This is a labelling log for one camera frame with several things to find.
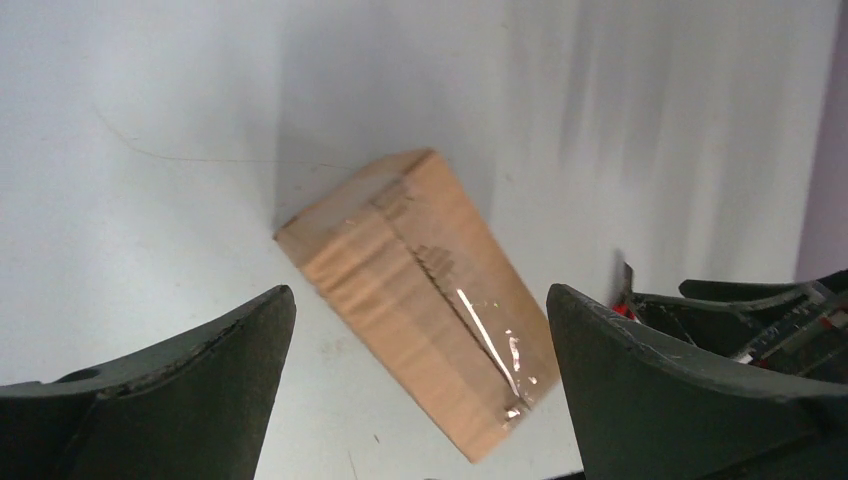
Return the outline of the brown cardboard express box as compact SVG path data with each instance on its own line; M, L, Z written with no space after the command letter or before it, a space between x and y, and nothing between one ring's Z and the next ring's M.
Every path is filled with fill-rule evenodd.
M469 461L558 383L546 315L439 152L370 162L275 241Z

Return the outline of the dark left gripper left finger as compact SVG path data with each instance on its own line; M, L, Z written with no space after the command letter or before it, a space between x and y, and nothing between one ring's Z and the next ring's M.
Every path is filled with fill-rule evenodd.
M1 389L5 479L251 479L294 332L279 285L51 383Z

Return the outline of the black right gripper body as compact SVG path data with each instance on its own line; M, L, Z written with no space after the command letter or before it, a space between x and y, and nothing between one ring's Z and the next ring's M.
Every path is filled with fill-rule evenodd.
M846 271L799 283L688 279L679 292L631 291L630 318L738 363L846 383Z

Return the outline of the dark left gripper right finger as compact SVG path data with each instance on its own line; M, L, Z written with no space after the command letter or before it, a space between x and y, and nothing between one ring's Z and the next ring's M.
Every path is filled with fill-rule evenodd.
M843 479L847 389L735 362L554 284L546 307L589 479Z

